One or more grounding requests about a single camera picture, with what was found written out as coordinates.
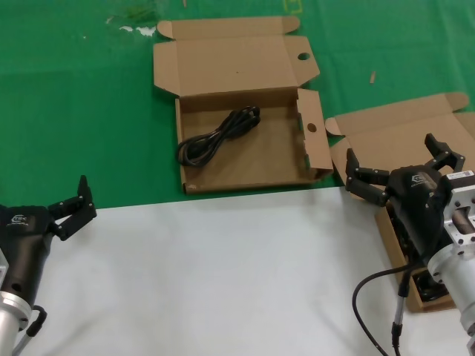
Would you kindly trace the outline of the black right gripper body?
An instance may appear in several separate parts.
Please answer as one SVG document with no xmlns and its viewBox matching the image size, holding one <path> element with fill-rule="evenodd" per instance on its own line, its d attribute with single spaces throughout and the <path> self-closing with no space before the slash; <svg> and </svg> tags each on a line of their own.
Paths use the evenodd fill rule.
<svg viewBox="0 0 475 356">
<path fill-rule="evenodd" d="M 445 245 L 443 208 L 432 196 L 441 177 L 425 165 L 411 165 L 392 171 L 386 186 L 395 215 L 418 253 L 426 257 Z"/>
</svg>

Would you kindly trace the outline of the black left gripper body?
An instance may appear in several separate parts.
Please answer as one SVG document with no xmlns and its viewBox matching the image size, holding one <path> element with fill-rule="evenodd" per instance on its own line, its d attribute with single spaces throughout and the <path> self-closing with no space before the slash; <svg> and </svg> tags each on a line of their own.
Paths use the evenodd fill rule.
<svg viewBox="0 0 475 356">
<path fill-rule="evenodd" d="M 28 303 L 36 300 L 53 239 L 51 223 L 46 207 L 1 207 L 1 252 L 8 262 L 2 291 Z"/>
</svg>

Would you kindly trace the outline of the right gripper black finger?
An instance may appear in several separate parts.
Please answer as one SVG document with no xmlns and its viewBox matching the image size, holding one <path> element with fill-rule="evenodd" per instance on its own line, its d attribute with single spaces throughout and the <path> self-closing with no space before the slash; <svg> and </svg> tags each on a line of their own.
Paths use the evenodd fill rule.
<svg viewBox="0 0 475 356">
<path fill-rule="evenodd" d="M 377 206 L 385 206 L 389 196 L 386 186 L 390 172 L 380 169 L 362 168 L 352 148 L 347 149 L 347 175 L 345 189 L 357 197 Z"/>
<path fill-rule="evenodd" d="M 465 163 L 465 158 L 461 154 L 453 151 L 446 142 L 438 141 L 433 134 L 428 133 L 425 137 L 425 146 L 433 157 L 425 163 L 435 171 L 448 166 L 453 172 L 461 172 Z"/>
</svg>

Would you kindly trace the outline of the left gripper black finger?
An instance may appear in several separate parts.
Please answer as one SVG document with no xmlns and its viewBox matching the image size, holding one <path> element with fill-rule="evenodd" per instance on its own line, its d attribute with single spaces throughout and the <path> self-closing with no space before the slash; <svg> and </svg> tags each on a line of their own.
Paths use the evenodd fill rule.
<svg viewBox="0 0 475 356">
<path fill-rule="evenodd" d="M 85 227 L 97 216 L 87 177 L 80 177 L 75 197 L 52 204 L 47 210 L 53 219 L 48 231 L 61 241 L 66 241 Z"/>
</svg>

